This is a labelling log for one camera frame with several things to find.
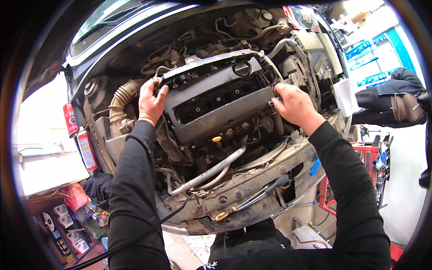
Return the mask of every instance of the engine bay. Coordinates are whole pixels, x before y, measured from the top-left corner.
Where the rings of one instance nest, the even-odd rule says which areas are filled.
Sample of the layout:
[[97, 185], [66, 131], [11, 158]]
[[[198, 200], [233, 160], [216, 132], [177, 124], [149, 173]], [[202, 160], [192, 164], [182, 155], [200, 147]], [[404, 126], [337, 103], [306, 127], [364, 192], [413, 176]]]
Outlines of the engine bay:
[[[277, 83], [308, 93], [320, 114], [339, 132], [345, 129], [333, 91], [345, 74], [325, 31], [294, 29], [282, 8], [243, 8], [209, 19], [219, 13], [187, 24], [143, 59], [127, 50], [114, 56], [87, 81], [82, 101], [91, 110], [93, 136], [98, 134], [116, 164], [137, 121], [140, 87], [151, 78], [160, 81], [158, 89], [169, 86], [155, 127], [156, 206], [165, 216], [197, 194], [196, 201], [188, 202], [189, 211], [167, 223], [189, 234], [235, 229], [267, 218], [287, 209], [317, 181], [305, 173], [316, 160], [306, 134], [272, 106]], [[136, 57], [133, 66], [141, 68], [128, 65], [118, 72], [126, 54], [128, 61]], [[89, 112], [84, 114], [89, 120]], [[292, 182], [267, 197], [265, 206], [251, 207], [235, 222], [215, 222], [221, 209], [281, 174]]]

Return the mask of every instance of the oil filler cap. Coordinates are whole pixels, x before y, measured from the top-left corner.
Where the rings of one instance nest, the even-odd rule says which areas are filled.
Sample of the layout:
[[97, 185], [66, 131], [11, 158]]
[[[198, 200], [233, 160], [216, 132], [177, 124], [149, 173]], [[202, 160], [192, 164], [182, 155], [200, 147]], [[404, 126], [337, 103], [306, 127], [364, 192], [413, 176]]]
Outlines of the oil filler cap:
[[245, 63], [238, 63], [234, 66], [234, 73], [240, 77], [249, 75], [249, 66]]

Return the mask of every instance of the carb cleaner can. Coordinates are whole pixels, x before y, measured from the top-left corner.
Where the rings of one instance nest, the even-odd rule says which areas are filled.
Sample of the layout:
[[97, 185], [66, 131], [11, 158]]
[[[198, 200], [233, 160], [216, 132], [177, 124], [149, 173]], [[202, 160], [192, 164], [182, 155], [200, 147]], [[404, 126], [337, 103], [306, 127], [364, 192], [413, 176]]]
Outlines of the carb cleaner can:
[[74, 138], [79, 132], [76, 124], [75, 115], [73, 114], [72, 104], [70, 102], [63, 105], [64, 119], [66, 120], [67, 133], [69, 138]]

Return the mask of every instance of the engine cover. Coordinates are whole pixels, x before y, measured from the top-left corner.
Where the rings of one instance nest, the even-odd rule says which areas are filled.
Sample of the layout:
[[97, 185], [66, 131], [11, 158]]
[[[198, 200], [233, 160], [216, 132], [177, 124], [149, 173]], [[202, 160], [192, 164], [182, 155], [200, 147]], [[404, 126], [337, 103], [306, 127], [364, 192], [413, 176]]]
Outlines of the engine cover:
[[225, 59], [227, 64], [219, 65], [220, 68], [211, 75], [201, 76], [167, 94], [164, 112], [182, 145], [188, 146], [210, 135], [216, 136], [228, 122], [266, 108], [274, 96], [271, 86], [261, 87], [259, 73], [263, 72], [263, 68], [258, 60], [249, 56], [233, 63], [227, 58], [232, 54], [206, 58], [207, 63], [212, 63], [214, 58], [214, 61]]

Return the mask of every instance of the orange handle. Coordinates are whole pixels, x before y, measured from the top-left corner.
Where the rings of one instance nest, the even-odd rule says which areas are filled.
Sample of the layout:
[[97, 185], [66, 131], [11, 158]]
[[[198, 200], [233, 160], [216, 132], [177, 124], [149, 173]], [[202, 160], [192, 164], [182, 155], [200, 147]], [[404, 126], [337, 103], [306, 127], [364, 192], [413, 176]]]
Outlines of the orange handle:
[[221, 221], [222, 219], [226, 218], [229, 214], [231, 214], [232, 212], [237, 211], [237, 209], [233, 206], [232, 210], [220, 213], [219, 215], [216, 216], [216, 221]]

